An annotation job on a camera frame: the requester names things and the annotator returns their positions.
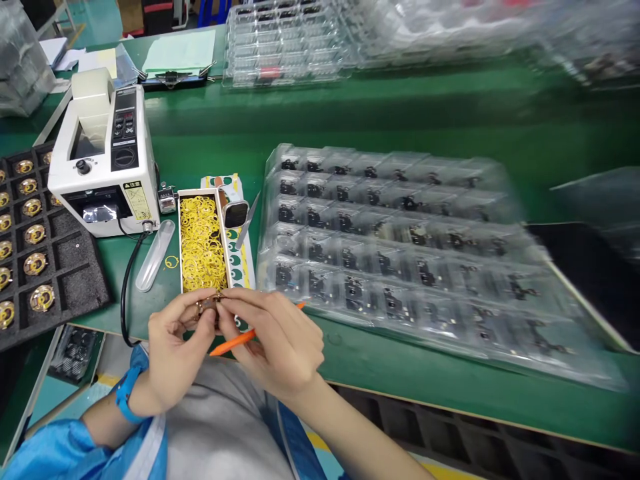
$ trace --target gray shirt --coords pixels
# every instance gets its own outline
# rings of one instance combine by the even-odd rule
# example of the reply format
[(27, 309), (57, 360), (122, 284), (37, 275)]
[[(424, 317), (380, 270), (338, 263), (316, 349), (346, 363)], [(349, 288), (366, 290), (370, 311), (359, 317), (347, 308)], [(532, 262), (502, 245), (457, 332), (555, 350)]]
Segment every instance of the gray shirt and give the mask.
[(167, 412), (167, 478), (293, 480), (263, 421), (267, 395), (239, 363), (207, 357), (185, 397)]

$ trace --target tape roll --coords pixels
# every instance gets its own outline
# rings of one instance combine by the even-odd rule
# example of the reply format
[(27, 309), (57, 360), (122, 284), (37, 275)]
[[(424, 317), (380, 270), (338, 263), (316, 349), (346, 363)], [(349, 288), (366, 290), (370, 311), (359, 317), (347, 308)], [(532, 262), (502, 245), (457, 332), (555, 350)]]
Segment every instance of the tape roll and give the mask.
[(104, 147), (113, 94), (109, 70), (103, 67), (76, 73), (71, 77), (71, 94), (85, 135), (94, 146)]

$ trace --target black cable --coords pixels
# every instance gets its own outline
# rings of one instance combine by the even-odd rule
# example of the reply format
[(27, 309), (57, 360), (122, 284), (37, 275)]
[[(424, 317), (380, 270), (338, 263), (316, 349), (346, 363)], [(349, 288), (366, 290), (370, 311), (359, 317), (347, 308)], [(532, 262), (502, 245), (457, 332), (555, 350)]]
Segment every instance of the black cable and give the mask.
[(127, 232), (125, 232), (124, 228), (122, 228), (122, 223), (120, 223), (120, 219), (118, 219), (118, 227), (120, 227), (120, 231), (124, 233), (126, 236), (128, 236), (130, 239), (138, 240), (138, 237), (134, 237), (133, 235), (130, 235)]
[(122, 280), (122, 292), (120, 292), (120, 331), (122, 333), (122, 338), (125, 341), (125, 343), (129, 347), (133, 348), (138, 343), (140, 343), (140, 340), (134, 343), (131, 343), (131, 340), (129, 338), (129, 331), (127, 330), (127, 286), (129, 284), (129, 276), (131, 274), (131, 268), (133, 267), (133, 262), (135, 261), (135, 258), (138, 255), (138, 250), (140, 250), (140, 245), (142, 245), (142, 242), (144, 241), (144, 239), (147, 238), (151, 234), (151, 232), (144, 231), (138, 237), (129, 235), (124, 230), (122, 230), (122, 233), (124, 233), (129, 238), (136, 240), (135, 247), (133, 248), (133, 252), (131, 252), (131, 256), (129, 258), (129, 263), (127, 264), (127, 269), (125, 270), (125, 278)]

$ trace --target blue wristband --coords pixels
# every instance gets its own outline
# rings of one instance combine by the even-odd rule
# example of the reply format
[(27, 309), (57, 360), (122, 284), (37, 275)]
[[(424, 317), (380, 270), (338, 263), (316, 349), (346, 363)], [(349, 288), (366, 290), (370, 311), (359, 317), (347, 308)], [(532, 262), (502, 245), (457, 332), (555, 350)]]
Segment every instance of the blue wristband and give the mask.
[(129, 397), (131, 391), (135, 385), (135, 381), (138, 380), (138, 376), (142, 372), (140, 367), (132, 367), (120, 380), (118, 384), (118, 390), (115, 392), (115, 404), (120, 408), (122, 415), (131, 423), (142, 423), (146, 420), (146, 417), (138, 417), (134, 415), (129, 408)]

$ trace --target transparent tube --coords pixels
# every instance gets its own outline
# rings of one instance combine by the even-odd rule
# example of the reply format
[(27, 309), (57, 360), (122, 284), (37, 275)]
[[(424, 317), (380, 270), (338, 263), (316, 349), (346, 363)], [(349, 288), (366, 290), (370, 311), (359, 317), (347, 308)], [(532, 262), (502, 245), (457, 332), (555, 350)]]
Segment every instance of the transparent tube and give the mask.
[(155, 276), (160, 269), (160, 264), (165, 258), (173, 232), (175, 232), (175, 224), (171, 220), (164, 220), (160, 224), (147, 257), (138, 272), (138, 276), (135, 278), (135, 287), (138, 290), (147, 292), (151, 289)]

